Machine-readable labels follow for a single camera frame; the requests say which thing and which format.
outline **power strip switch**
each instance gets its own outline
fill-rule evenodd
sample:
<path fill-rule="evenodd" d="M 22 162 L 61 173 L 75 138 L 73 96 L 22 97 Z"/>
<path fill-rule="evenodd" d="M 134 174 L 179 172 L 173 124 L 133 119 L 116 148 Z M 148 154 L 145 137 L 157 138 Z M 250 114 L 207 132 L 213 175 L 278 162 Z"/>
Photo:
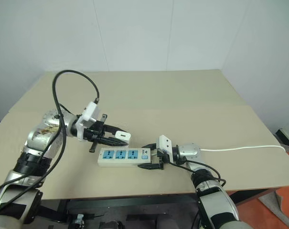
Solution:
<path fill-rule="evenodd" d="M 136 167 L 150 163 L 150 149 L 101 148 L 97 163 L 101 167 Z"/>

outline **table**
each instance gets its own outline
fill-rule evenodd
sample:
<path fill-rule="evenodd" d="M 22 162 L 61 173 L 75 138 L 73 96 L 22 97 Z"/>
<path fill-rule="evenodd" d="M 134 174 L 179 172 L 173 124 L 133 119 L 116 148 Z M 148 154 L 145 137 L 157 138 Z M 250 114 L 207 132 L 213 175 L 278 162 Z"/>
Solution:
<path fill-rule="evenodd" d="M 54 108 L 54 74 L 46 73 L 0 123 L 0 184 L 30 130 Z M 86 74 L 100 90 L 106 123 L 132 133 L 131 146 L 154 143 L 162 134 L 173 145 L 195 142 L 210 149 L 278 145 L 219 70 Z M 85 79 L 73 74 L 60 77 L 57 93 L 75 114 L 96 96 Z M 90 146 L 68 138 L 62 160 L 41 187 L 43 199 L 194 193 L 185 170 L 171 165 L 164 170 L 99 167 L 98 153 L 89 153 Z M 280 148 L 203 152 L 203 158 L 227 180 L 227 191 L 289 186 L 289 156 Z"/>

